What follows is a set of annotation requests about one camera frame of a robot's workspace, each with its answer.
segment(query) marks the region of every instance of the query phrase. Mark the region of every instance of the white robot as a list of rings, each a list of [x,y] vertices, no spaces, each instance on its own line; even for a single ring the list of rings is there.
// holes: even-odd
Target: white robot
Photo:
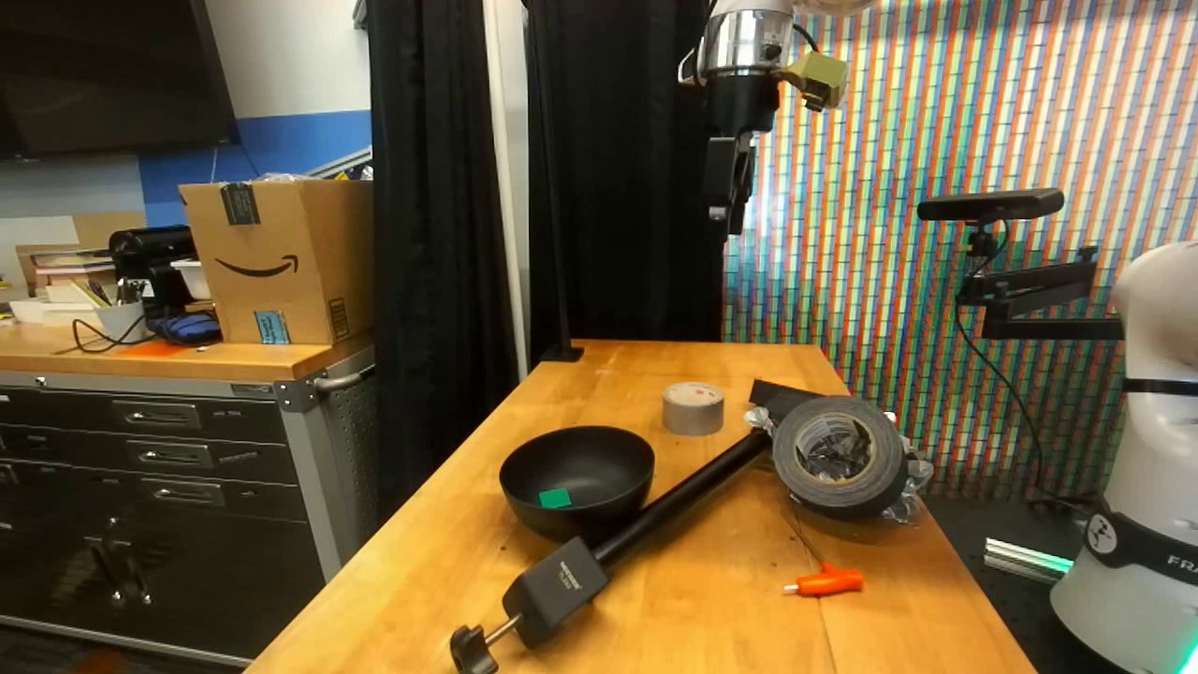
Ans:
[[[1198,241],[1135,260],[1114,313],[1123,447],[1051,612],[1123,669],[1198,674]]]

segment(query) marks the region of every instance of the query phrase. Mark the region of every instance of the roll of tape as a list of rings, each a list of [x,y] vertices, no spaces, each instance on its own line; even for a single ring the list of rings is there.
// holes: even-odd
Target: roll of tape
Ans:
[[[842,516],[883,515],[906,484],[893,422],[856,396],[796,405],[775,426],[770,462],[796,503]]]
[[[724,395],[702,382],[676,382],[661,396],[661,419],[674,435],[716,435],[724,426]]]

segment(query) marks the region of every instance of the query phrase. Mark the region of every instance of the cardboard box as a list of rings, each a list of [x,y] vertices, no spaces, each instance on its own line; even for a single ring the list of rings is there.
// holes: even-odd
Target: cardboard box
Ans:
[[[375,327],[375,184],[183,184],[231,346],[339,346]]]

